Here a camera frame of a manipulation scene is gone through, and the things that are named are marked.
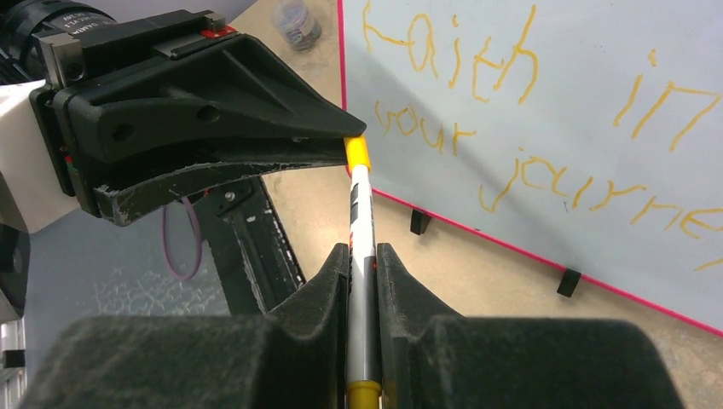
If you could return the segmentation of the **pink framed whiteboard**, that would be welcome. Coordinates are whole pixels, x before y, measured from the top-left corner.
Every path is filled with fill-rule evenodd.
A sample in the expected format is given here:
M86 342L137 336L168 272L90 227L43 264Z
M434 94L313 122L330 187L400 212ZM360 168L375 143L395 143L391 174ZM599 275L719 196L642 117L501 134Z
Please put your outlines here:
M722 331L719 1L342 1L374 190Z

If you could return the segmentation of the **white marker pen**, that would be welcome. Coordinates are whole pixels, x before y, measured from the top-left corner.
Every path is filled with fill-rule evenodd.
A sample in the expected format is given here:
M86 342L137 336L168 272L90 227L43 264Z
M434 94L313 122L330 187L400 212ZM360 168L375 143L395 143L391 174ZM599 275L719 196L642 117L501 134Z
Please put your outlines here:
M379 306L376 285L376 243L369 170L351 171L350 283L347 308L346 381L380 383Z

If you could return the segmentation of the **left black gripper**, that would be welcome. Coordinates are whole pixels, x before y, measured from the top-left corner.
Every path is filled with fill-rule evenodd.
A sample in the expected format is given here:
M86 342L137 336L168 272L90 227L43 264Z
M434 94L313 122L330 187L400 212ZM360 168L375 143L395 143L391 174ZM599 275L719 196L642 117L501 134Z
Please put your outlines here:
M119 23L79 1L7 1L1 49L21 74L44 80L31 102L61 189L77 198L93 198L112 167L162 147L366 129L210 10Z

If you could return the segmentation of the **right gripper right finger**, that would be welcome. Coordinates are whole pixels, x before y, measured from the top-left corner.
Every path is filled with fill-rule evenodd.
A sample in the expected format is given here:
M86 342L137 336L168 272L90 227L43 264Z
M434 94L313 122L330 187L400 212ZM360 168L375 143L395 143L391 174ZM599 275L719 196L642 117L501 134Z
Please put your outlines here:
M654 343L622 320L465 317L377 249L388 408L680 408Z

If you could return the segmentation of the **yellow marker cap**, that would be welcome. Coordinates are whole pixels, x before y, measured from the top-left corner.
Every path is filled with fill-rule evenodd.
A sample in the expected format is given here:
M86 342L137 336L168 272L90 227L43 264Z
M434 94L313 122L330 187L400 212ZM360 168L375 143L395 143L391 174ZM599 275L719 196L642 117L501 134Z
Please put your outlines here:
M367 171L372 169L365 135L344 138L344 150L350 174L357 166L363 165Z

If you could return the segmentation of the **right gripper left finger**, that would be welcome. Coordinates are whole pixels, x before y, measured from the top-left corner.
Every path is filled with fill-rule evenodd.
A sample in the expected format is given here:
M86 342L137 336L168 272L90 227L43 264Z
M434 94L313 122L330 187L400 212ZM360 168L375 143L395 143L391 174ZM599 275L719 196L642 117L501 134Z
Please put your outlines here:
M101 316L56 340L24 408L340 408L349 250L267 314Z

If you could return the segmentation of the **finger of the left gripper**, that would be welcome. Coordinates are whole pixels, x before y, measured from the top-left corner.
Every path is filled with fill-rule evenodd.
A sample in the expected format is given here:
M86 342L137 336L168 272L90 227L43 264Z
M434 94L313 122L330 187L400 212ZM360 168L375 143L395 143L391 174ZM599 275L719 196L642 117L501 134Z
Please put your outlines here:
M162 147L93 183L93 215L125 227L182 197L283 170L346 163L341 138L240 138Z

